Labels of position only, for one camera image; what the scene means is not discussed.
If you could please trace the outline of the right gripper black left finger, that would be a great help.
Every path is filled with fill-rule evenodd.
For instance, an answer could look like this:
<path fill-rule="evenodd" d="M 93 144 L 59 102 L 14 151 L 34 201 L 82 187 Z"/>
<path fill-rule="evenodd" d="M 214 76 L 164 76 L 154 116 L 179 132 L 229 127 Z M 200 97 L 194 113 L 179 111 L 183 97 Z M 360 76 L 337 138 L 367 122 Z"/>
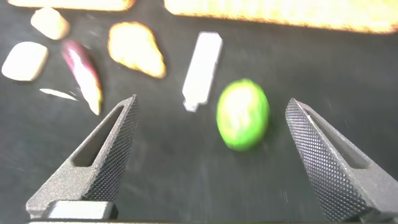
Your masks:
<path fill-rule="evenodd" d="M 119 102 L 26 202 L 32 218 L 56 200 L 113 202 L 139 119 L 136 95 Z"/>

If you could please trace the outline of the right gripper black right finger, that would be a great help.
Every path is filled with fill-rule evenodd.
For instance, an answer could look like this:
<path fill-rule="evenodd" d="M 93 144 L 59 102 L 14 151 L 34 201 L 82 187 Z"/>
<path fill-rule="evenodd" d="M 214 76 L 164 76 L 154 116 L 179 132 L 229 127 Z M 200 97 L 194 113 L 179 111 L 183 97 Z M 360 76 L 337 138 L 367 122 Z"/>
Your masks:
<path fill-rule="evenodd" d="M 308 105 L 291 98 L 285 119 L 326 219 L 397 222 L 397 181 Z"/>

